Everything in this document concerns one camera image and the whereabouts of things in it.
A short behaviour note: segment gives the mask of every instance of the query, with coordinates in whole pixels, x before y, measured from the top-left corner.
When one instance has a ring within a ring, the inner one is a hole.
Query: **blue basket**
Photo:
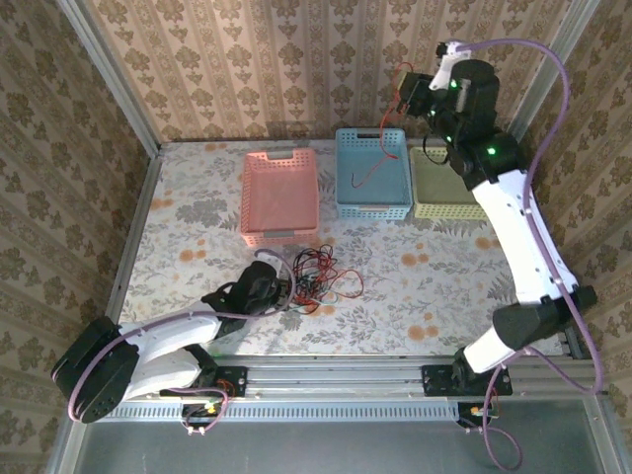
[[[406,135],[399,128],[386,128],[382,142],[389,159],[359,188],[352,186],[352,174],[359,183],[378,163],[384,152],[377,128],[340,128],[336,131],[336,206],[339,217],[401,220],[413,205],[411,169]]]

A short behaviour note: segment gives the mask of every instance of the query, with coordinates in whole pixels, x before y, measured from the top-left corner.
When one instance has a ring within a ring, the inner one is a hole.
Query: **floral tablecloth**
[[[316,151],[320,235],[341,269],[358,270],[359,299],[286,312],[213,343],[240,355],[451,355],[490,326],[494,308],[513,301],[511,272],[487,221],[340,220],[333,140],[173,143],[164,162],[134,264],[121,321],[142,321],[198,300],[235,280],[253,251],[239,235],[244,155],[310,146]],[[302,246],[281,250],[289,259]],[[345,283],[353,290],[352,280]],[[538,345],[560,354],[557,337]]]

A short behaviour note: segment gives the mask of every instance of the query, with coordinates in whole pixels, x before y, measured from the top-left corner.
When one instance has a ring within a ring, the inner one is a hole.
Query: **plastic basket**
[[[398,160],[386,160],[359,188],[383,157],[377,128],[340,128],[336,131],[336,206],[341,218],[401,220],[413,205],[411,171],[404,130],[386,128],[384,148]]]
[[[430,146],[426,152],[434,161],[445,159],[444,146]],[[413,196],[415,217],[418,219],[487,219],[487,214],[467,191],[463,180],[449,165],[431,163],[422,147],[410,150],[413,173]]]
[[[248,153],[241,195],[241,235],[249,247],[309,241],[318,232],[314,150]]]

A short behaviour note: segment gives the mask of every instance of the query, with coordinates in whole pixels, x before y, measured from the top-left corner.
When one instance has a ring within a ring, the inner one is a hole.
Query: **pink basket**
[[[248,153],[241,235],[249,247],[308,242],[318,233],[318,173],[311,148]]]

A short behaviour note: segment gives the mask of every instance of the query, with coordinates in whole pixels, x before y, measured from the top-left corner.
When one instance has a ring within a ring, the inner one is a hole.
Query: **gray floor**
[[[524,451],[521,474],[602,472],[582,405],[506,403],[495,425]],[[482,438],[430,423],[224,423],[187,436],[175,423],[92,425],[77,474],[497,473]],[[502,460],[509,444],[494,436]]]

